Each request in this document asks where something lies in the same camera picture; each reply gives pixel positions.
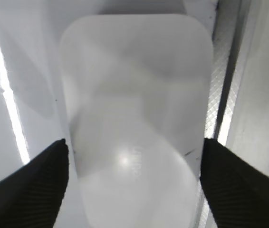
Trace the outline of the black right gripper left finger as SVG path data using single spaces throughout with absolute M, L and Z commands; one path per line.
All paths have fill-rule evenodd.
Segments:
M 0 181 L 0 228 L 52 228 L 68 184 L 66 140 Z

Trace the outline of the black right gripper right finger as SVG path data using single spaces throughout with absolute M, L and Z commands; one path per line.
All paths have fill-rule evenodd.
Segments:
M 200 181 L 219 228 L 269 228 L 269 177 L 204 139 Z

